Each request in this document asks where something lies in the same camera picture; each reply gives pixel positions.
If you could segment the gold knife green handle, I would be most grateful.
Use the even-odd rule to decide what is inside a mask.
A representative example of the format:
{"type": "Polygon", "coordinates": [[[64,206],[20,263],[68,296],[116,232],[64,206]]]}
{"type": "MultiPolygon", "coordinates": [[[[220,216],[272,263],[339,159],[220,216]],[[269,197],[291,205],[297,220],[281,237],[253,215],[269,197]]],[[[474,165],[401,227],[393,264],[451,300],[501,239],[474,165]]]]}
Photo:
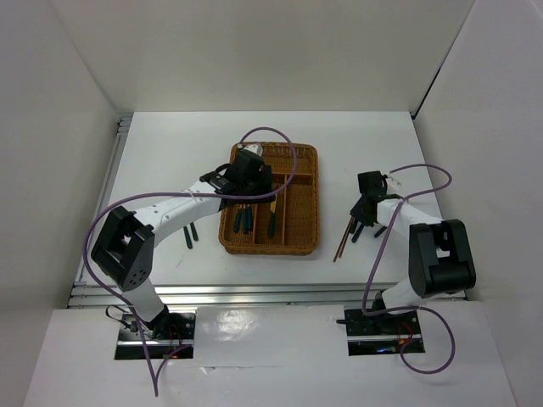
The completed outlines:
{"type": "Polygon", "coordinates": [[[276,210],[277,210],[277,201],[274,200],[270,203],[270,219],[268,222],[267,236],[273,237],[275,233],[276,225],[276,210]]]}

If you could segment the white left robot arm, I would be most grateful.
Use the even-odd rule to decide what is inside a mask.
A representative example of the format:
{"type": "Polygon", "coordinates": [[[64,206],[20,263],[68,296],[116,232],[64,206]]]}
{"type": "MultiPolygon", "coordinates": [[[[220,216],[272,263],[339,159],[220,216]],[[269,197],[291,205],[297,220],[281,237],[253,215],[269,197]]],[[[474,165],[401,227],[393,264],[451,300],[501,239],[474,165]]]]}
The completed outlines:
{"type": "Polygon", "coordinates": [[[161,337],[175,319],[149,278],[155,247],[196,220],[240,204],[240,196],[271,191],[272,168],[262,158],[262,146],[249,144],[238,150],[231,164],[201,176],[186,197],[168,198],[135,211],[122,206],[111,210],[91,259],[136,310],[138,329],[149,338],[161,337]]]}

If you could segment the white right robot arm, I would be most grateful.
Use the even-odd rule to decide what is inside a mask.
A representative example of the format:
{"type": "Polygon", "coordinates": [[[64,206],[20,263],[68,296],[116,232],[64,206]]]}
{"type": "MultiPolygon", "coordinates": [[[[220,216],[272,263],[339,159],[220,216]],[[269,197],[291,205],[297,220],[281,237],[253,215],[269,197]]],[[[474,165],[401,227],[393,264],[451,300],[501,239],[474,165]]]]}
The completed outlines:
{"type": "Polygon", "coordinates": [[[428,215],[408,203],[408,197],[391,192],[389,175],[375,170],[357,175],[361,197],[350,215],[361,226],[385,228],[382,246],[368,280],[376,274],[391,233],[404,237],[408,246],[407,277],[381,293],[361,312],[374,329],[390,332],[400,314],[419,309],[440,294],[455,294],[475,286],[476,270],[467,229],[461,220],[428,215]]]}

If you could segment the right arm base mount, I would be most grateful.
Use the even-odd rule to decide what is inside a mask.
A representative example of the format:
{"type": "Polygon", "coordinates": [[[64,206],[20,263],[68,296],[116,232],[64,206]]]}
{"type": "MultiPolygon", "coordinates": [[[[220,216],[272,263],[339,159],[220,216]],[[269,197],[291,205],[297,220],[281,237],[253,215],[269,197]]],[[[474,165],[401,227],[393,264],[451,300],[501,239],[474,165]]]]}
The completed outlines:
{"type": "Polygon", "coordinates": [[[349,356],[425,352],[416,311],[398,315],[365,316],[360,309],[346,309],[336,323],[345,329],[349,356]]]}

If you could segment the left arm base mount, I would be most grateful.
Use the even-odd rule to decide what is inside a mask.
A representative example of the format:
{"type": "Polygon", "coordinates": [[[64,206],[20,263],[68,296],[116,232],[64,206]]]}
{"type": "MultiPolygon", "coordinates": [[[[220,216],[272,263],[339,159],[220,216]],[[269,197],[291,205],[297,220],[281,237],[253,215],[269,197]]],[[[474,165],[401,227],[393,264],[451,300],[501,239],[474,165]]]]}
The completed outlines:
{"type": "Polygon", "coordinates": [[[148,346],[151,360],[172,359],[190,360],[194,353],[194,331],[196,314],[194,312],[173,313],[170,321],[155,330],[142,324],[143,335],[137,328],[134,316],[118,305],[110,305],[105,315],[120,324],[115,348],[115,360],[144,360],[142,337],[148,346]]]}

